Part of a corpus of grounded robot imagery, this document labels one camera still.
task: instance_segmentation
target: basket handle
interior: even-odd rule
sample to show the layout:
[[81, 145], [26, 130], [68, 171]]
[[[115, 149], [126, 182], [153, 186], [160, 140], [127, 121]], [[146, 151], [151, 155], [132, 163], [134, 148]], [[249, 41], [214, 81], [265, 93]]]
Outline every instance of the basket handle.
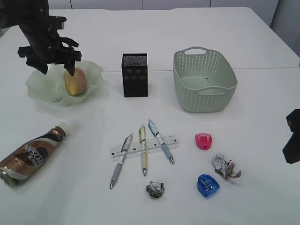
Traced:
[[193, 49], [204, 50], [205, 53], [203, 53], [203, 54], [192, 54], [192, 55], [205, 55], [205, 54], [209, 51], [209, 49], [206, 49], [206, 48], [203, 48], [203, 47], [197, 47], [197, 46], [195, 46], [195, 47], [190, 47], [190, 48], [187, 48], [187, 49], [185, 49], [185, 50], [182, 50], [182, 52], [183, 52], [183, 54], [185, 54], [185, 55], [190, 55], [190, 54], [186, 54], [186, 51], [193, 50]]
[[219, 90], [223, 90], [224, 92], [215, 94], [215, 95], [223, 95], [223, 94], [226, 93], [226, 91], [228, 91], [228, 90], [231, 89], [231, 88], [223, 88], [223, 87], [218, 87], [218, 86], [206, 87], [206, 88], [201, 88], [201, 89], [199, 90], [198, 93], [199, 93], [199, 95], [206, 95], [206, 94], [203, 94], [203, 93], [201, 93], [201, 92], [202, 92], [203, 90], [211, 90], [211, 89], [219, 89]]

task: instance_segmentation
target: ballpoint pen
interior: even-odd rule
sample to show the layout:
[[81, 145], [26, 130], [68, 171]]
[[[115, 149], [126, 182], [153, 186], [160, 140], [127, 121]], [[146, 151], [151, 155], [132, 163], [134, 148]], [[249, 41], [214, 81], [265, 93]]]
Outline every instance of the ballpoint pen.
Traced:
[[[130, 147], [131, 145], [131, 142], [132, 142], [132, 139], [133, 139], [133, 133], [131, 133], [124, 141], [124, 144], [122, 146], [122, 150], [121, 152], [127, 152], [128, 151], [128, 148]], [[118, 162], [118, 164], [116, 165], [116, 168], [114, 169], [114, 172], [113, 172], [113, 175], [112, 175], [112, 179], [111, 179], [111, 185], [110, 185], [110, 189], [112, 189], [113, 185], [115, 184], [115, 182], [117, 181], [118, 177], [119, 177], [119, 174], [121, 172], [121, 169], [122, 169], [122, 166], [123, 166], [123, 163], [124, 163], [124, 160], [126, 158], [126, 155], [122, 155], [120, 157], [120, 160]]]
[[164, 143], [163, 139], [161, 138], [157, 128], [155, 127], [154, 123], [152, 120], [148, 120], [148, 127], [151, 130], [152, 134], [157, 138], [158, 143], [161, 145], [163, 152], [165, 153], [165, 155], [167, 156], [167, 158], [169, 159], [169, 161], [172, 164], [175, 164], [175, 161], [173, 159], [172, 154], [170, 153], [169, 148], [167, 147], [167, 145]]
[[140, 144], [141, 148], [143, 150], [142, 152], [142, 171], [144, 173], [144, 176], [147, 174], [147, 152], [146, 152], [146, 131], [145, 131], [145, 125], [142, 124], [140, 130]]

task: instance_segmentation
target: blue pen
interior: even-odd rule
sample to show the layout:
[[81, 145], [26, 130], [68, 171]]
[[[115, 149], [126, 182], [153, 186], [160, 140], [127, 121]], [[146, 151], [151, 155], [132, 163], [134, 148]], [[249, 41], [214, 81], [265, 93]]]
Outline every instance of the blue pen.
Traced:
[[157, 128], [155, 127], [154, 123], [152, 120], [148, 120], [148, 127], [151, 130], [152, 134], [157, 138], [158, 143], [161, 145], [163, 152], [165, 153], [165, 156], [167, 156], [168, 160], [172, 163], [175, 164], [175, 161], [173, 159], [172, 154], [170, 153], [170, 150], [168, 146], [164, 143], [163, 139], [161, 138]]

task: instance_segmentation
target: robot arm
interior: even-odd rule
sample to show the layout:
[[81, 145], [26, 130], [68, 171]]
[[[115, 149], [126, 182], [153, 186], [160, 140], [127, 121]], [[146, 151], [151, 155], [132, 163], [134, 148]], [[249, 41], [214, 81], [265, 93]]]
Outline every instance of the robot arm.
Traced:
[[47, 64], [64, 64], [71, 75], [75, 61], [81, 61], [81, 52], [74, 50], [79, 44], [60, 37], [67, 19], [49, 15], [48, 0], [0, 0], [0, 28], [19, 25], [30, 46], [20, 47], [18, 54], [27, 58], [26, 64], [46, 74]]

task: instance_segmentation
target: plastic basket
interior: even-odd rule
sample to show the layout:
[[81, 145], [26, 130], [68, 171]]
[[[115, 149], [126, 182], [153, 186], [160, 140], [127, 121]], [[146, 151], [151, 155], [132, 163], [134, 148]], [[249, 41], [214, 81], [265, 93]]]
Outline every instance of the plastic basket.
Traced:
[[[204, 54], [187, 54], [200, 49]], [[178, 51], [173, 61], [174, 82], [182, 108], [191, 113], [223, 110], [237, 87], [236, 76], [225, 57], [214, 50], [191, 47]]]

